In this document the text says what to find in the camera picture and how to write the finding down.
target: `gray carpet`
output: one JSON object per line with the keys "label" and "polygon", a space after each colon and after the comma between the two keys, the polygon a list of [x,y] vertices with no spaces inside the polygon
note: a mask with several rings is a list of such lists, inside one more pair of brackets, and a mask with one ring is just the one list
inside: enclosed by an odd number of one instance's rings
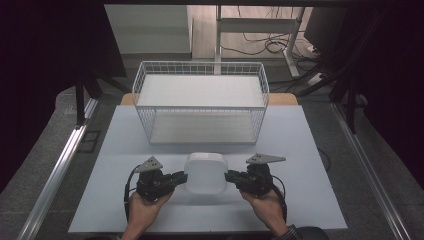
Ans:
{"label": "gray carpet", "polygon": [[[290,80],[288,72],[273,61],[264,62],[269,82]],[[128,67],[134,79],[135,67]],[[127,86],[132,80],[119,79]],[[38,232],[37,239],[83,239],[67,234],[72,217],[84,192],[109,122],[122,93],[101,82],[104,94],[88,128],[85,142],[79,146],[62,185]],[[329,165],[328,176],[349,229],[327,230],[330,239],[395,239],[385,216],[364,178],[360,165],[341,130],[322,89],[299,99],[317,147],[323,150],[323,163]],[[0,239],[16,239],[22,225],[69,134],[74,128],[74,94],[70,89],[59,94],[57,109],[43,135],[28,155],[21,169],[0,195]],[[407,224],[412,239],[424,239],[424,193],[408,170],[364,117],[356,115],[358,137],[377,170],[384,186]]]}

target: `white tabletop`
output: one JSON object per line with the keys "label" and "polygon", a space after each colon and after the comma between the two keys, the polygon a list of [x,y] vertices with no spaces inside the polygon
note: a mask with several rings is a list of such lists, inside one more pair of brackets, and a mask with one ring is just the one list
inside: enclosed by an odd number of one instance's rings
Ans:
{"label": "white tabletop", "polygon": [[[268,107],[256,145],[150,145],[133,106],[118,106],[69,232],[123,232],[124,185],[131,170],[154,155],[164,174],[182,171],[192,152],[217,152],[229,169],[245,171],[254,153],[284,156],[270,164],[283,180],[288,222],[323,229],[347,228],[301,106]],[[137,175],[133,177],[135,187]],[[194,195],[180,185],[149,232],[267,231],[233,184],[218,195]]]}

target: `person's right hand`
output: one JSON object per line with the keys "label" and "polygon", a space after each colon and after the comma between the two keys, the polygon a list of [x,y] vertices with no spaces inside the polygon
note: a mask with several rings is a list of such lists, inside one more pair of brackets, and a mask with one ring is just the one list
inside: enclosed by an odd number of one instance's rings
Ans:
{"label": "person's right hand", "polygon": [[288,232],[289,229],[283,218],[280,201],[273,190],[259,198],[241,190],[240,193],[243,199],[250,203],[256,216],[271,230],[274,236],[280,237]]}

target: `gray bracket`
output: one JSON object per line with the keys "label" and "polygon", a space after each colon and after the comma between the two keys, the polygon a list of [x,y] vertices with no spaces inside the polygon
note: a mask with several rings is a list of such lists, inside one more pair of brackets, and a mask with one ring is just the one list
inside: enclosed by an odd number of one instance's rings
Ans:
{"label": "gray bracket", "polygon": [[163,165],[154,157],[151,156],[144,163],[135,169],[135,173],[147,172],[163,168]]}
{"label": "gray bracket", "polygon": [[256,153],[251,158],[247,159],[246,163],[267,164],[267,163],[282,162],[282,161],[286,161],[286,158]]}

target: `person's left hand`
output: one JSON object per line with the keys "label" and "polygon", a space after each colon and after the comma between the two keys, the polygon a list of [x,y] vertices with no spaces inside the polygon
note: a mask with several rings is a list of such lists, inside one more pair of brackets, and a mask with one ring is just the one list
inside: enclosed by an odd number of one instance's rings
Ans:
{"label": "person's left hand", "polygon": [[122,235],[122,240],[138,239],[155,222],[159,210],[171,198],[172,193],[155,202],[149,202],[134,192],[130,197],[128,225]]}

